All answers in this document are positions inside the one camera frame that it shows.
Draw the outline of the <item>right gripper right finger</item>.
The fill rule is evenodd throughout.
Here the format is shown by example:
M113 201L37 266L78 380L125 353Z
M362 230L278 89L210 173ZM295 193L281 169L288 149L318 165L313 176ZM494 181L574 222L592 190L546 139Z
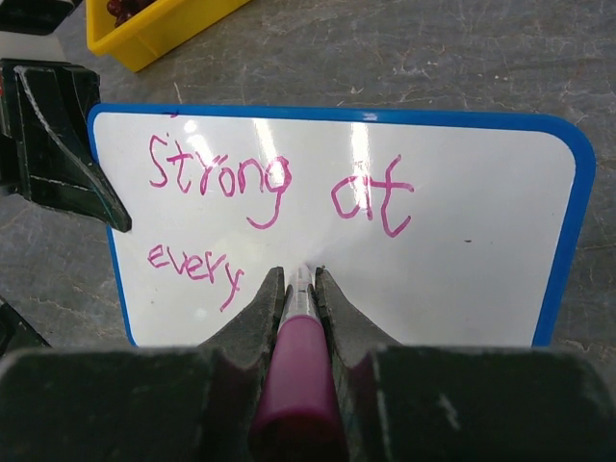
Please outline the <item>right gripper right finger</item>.
M316 301L353 461L611 461L615 403L547 348L405 346L324 269Z

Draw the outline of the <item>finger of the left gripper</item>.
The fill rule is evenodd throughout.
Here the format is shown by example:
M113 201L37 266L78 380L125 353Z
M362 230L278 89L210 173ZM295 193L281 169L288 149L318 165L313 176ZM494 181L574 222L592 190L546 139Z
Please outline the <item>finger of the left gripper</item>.
M51 146L75 163L90 164L88 114L100 101L98 75L78 65L21 64L13 70L23 107Z
M132 219L95 161L84 164L73 161L51 146L42 130L35 126L32 114L23 107L25 98L19 95L16 108L19 115L13 128L17 142L20 188L23 198L48 209L96 218L115 230L127 232Z

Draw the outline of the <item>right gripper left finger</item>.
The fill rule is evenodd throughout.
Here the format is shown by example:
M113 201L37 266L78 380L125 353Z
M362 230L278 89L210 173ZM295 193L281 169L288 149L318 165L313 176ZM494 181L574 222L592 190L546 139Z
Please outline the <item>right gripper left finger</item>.
M198 346L32 347L1 362L5 461L246 461L285 295L270 269Z

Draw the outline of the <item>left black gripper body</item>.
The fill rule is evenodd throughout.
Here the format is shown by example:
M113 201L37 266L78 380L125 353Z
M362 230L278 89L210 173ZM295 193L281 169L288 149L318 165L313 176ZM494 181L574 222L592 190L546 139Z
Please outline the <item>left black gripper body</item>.
M13 69L18 63L17 58L1 60L1 196L17 193L21 183L17 142L13 137L19 115Z

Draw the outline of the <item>pink marker cap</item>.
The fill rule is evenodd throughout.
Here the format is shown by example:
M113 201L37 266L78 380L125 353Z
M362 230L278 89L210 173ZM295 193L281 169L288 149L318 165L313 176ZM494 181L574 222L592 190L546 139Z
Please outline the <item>pink marker cap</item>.
M321 323L282 323L248 434L256 461L347 461L348 449Z

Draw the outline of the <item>white marker pen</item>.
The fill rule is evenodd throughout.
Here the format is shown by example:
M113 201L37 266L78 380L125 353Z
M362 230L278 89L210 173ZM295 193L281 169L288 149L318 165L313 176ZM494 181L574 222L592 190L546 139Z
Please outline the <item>white marker pen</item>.
M314 296L313 273L306 264L300 264L290 274L279 326L295 317L320 319Z

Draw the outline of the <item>blue framed whiteboard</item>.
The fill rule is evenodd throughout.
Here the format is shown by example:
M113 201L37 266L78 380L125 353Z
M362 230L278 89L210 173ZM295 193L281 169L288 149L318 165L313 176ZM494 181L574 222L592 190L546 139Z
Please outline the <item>blue framed whiteboard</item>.
M400 342L544 346L596 168L549 115L100 104L89 137L139 347L206 340L301 265Z

